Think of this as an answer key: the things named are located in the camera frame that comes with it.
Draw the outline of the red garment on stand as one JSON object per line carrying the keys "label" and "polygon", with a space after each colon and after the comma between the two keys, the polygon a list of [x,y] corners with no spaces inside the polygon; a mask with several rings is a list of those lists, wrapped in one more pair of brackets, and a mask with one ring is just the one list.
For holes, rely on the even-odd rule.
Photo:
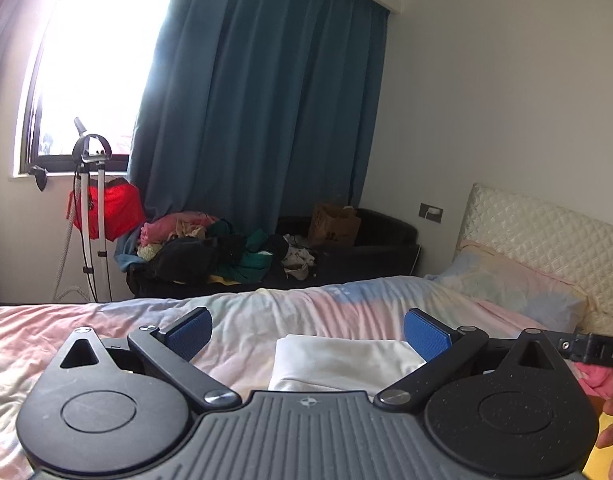
{"label": "red garment on stand", "polygon": [[[99,237],[97,193],[97,181],[93,180],[88,186],[88,230],[91,240]],[[146,221],[136,186],[124,178],[105,182],[104,220],[105,237],[109,242],[132,232]]]}

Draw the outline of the black sofa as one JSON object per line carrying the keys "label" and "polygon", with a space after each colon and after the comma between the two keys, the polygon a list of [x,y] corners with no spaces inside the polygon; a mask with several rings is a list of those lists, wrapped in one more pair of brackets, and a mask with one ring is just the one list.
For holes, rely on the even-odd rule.
{"label": "black sofa", "polygon": [[354,245],[316,248],[315,266],[303,281],[290,278],[275,262],[258,284],[175,284],[152,278],[143,264],[132,264],[128,268],[126,282],[136,298],[185,299],[221,292],[251,292],[258,288],[288,290],[413,275],[421,255],[417,230],[407,222],[369,209],[360,208],[357,215],[361,224]]}

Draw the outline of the pile of coloured clothes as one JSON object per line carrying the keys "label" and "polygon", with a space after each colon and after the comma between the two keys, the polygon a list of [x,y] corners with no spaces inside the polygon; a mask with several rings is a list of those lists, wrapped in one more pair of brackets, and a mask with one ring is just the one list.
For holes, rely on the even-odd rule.
{"label": "pile of coloured clothes", "polygon": [[176,212],[140,226],[122,262],[133,292],[164,285],[259,285],[268,278],[306,280],[316,257],[301,235],[242,234],[226,219]]}

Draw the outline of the cream quilted headboard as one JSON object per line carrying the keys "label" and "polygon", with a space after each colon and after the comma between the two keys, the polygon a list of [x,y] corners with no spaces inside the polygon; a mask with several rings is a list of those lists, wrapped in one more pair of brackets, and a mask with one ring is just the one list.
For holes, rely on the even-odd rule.
{"label": "cream quilted headboard", "polygon": [[466,240],[579,286],[591,304],[582,328],[613,336],[612,224],[476,183],[459,229]]}

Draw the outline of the cream white zip hoodie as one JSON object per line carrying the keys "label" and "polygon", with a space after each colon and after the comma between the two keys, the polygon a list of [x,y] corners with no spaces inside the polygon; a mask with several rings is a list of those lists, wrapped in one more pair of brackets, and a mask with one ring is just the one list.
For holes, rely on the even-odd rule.
{"label": "cream white zip hoodie", "polygon": [[361,390],[375,396],[424,364],[425,360],[402,341],[288,335],[276,342],[268,388]]}

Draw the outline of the dark framed window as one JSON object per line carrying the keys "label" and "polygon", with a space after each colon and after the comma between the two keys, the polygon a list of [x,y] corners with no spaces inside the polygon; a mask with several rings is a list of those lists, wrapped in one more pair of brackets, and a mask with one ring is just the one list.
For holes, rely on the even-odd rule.
{"label": "dark framed window", "polygon": [[128,166],[134,125],[170,0],[49,0],[21,102],[19,171],[73,169],[85,133]]}

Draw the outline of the pastel tie-dye bed sheet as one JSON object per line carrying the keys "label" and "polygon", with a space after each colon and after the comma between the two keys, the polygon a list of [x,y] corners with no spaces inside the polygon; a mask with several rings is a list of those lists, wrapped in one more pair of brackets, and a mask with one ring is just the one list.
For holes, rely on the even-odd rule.
{"label": "pastel tie-dye bed sheet", "polygon": [[122,337],[147,324],[167,326],[197,307],[210,311],[213,334],[195,364],[241,394],[268,388],[276,342],[288,335],[405,342],[403,318],[412,308],[448,326],[474,325],[494,337],[514,337],[531,325],[521,314],[423,278],[188,300],[1,307],[0,479],[25,479],[31,473],[16,435],[17,414],[67,336],[88,326],[103,337]]}

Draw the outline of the teal right curtain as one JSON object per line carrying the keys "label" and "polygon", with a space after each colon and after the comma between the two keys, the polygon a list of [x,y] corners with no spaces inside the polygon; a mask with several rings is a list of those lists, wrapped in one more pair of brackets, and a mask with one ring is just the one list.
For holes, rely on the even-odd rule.
{"label": "teal right curtain", "polygon": [[128,160],[146,216],[249,233],[357,205],[388,18],[373,0],[170,0]]}

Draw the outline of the wall switch plate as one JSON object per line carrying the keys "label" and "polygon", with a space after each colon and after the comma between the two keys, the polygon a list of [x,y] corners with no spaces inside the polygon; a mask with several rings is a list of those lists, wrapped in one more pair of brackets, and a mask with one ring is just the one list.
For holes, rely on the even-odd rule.
{"label": "wall switch plate", "polygon": [[432,222],[440,223],[442,221],[443,209],[436,206],[431,206],[425,203],[419,205],[418,217]]}

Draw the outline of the pastel pillow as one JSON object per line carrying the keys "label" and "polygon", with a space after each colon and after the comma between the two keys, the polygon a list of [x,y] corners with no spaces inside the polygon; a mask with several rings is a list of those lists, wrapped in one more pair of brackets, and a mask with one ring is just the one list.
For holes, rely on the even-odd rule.
{"label": "pastel pillow", "polygon": [[427,276],[464,296],[531,318],[550,330],[571,332],[591,309],[580,287],[465,240],[451,266]]}

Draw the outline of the brown paper bag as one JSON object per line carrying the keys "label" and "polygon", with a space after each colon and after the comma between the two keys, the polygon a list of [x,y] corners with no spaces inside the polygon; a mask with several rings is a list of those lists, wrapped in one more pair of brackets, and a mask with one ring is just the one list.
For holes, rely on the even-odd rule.
{"label": "brown paper bag", "polygon": [[361,218],[351,206],[317,204],[308,234],[313,247],[352,247],[361,226]]}

